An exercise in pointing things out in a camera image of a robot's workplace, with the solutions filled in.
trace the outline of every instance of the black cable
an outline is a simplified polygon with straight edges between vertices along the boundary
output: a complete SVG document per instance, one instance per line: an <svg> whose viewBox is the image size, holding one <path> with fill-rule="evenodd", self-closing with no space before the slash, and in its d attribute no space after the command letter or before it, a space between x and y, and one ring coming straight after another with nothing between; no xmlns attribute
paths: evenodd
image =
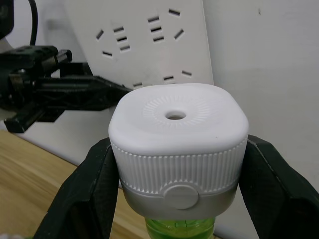
<svg viewBox="0 0 319 239"><path fill-rule="evenodd" d="M36 7L35 0L28 0L31 7L32 14L32 31L31 31L31 40L30 45L35 45L36 35L38 32L38 9Z"/></svg>

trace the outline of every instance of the plastic bottle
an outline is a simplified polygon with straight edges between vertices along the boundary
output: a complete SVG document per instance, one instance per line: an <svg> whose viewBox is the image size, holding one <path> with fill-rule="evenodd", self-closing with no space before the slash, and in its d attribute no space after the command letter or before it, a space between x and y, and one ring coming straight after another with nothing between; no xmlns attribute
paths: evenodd
<svg viewBox="0 0 319 239"><path fill-rule="evenodd" d="M151 239L212 239L214 234L215 219L145 221Z"/></svg>

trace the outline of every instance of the wooden table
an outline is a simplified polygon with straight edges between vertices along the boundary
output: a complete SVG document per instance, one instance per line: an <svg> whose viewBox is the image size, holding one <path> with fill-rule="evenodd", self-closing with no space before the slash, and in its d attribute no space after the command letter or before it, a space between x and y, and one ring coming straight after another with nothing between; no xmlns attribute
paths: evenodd
<svg viewBox="0 0 319 239"><path fill-rule="evenodd" d="M34 235L61 184L75 168L13 134L0 131L0 234ZM149 238L144 218L128 206L122 190L110 238Z"/></svg>

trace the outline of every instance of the power strip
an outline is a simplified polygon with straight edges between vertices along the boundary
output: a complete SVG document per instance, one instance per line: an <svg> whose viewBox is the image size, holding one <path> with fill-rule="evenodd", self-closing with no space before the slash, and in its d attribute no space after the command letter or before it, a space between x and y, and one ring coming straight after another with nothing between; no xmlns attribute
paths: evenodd
<svg viewBox="0 0 319 239"><path fill-rule="evenodd" d="M202 0L66 0L94 75L128 88L213 84Z"/></svg>

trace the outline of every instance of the white power strip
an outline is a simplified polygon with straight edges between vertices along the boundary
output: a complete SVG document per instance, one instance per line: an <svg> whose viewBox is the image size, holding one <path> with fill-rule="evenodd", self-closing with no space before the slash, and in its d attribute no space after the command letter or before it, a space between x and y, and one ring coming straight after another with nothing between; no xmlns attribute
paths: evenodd
<svg viewBox="0 0 319 239"><path fill-rule="evenodd" d="M94 75L128 88L213 84L202 0L66 0Z"/></svg>

